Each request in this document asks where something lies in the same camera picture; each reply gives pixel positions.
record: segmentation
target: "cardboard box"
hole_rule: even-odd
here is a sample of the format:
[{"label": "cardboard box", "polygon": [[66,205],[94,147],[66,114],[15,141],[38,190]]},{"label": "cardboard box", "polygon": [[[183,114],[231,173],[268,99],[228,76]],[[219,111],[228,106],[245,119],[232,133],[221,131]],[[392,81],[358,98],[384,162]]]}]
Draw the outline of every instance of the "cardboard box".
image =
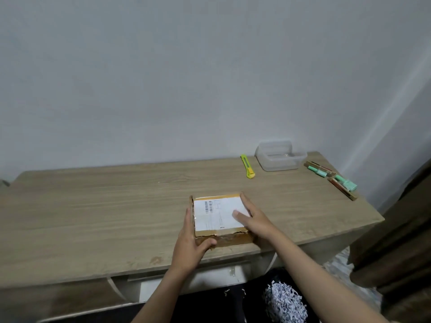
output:
[{"label": "cardboard box", "polygon": [[201,244],[208,238],[217,240],[216,247],[253,242],[253,236],[247,228],[236,222],[232,217],[233,210],[238,210],[248,215],[242,202],[238,202],[239,197],[239,194],[199,197],[196,199],[190,196],[190,209],[197,244]]}]

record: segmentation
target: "forearm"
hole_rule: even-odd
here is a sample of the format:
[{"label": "forearm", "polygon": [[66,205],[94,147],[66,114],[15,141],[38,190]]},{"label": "forearm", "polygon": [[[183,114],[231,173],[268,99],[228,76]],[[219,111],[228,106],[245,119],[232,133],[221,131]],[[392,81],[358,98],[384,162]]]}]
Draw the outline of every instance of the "forearm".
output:
[{"label": "forearm", "polygon": [[387,323],[353,292],[329,275],[281,231],[270,240],[313,310],[325,323]]},{"label": "forearm", "polygon": [[185,278],[169,269],[132,323],[169,323]]}]

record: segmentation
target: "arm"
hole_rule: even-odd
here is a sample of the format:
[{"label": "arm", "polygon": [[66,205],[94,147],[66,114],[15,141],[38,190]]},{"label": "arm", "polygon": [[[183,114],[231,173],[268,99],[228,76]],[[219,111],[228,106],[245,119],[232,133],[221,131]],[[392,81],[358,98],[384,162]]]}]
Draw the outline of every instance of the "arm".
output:
[{"label": "arm", "polygon": [[323,322],[388,322],[381,314],[376,313],[315,263],[301,248],[278,230],[243,193],[241,193],[241,200],[251,217],[234,211],[234,218],[272,244],[287,271]]},{"label": "arm", "polygon": [[132,323],[169,323],[184,281],[199,264],[205,252],[215,244],[217,241],[210,238],[199,246],[196,245],[188,208],[175,244],[171,266]]}]

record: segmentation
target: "brown curtain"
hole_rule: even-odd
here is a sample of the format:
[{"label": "brown curtain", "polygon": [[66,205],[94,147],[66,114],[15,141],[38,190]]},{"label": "brown curtain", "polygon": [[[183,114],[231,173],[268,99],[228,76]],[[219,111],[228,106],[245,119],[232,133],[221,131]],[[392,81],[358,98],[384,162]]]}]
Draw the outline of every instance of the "brown curtain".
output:
[{"label": "brown curtain", "polygon": [[350,279],[376,287],[381,312],[404,323],[431,322],[431,166],[375,226],[350,246]]}]

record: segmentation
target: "shredded paper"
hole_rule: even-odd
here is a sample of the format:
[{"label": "shredded paper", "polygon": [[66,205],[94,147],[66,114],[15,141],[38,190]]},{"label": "shredded paper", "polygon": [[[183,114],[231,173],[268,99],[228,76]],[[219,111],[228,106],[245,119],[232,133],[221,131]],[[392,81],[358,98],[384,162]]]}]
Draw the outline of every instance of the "shredded paper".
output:
[{"label": "shredded paper", "polygon": [[286,283],[272,281],[262,298],[266,303],[266,314],[273,322],[305,323],[308,314],[302,297]]}]

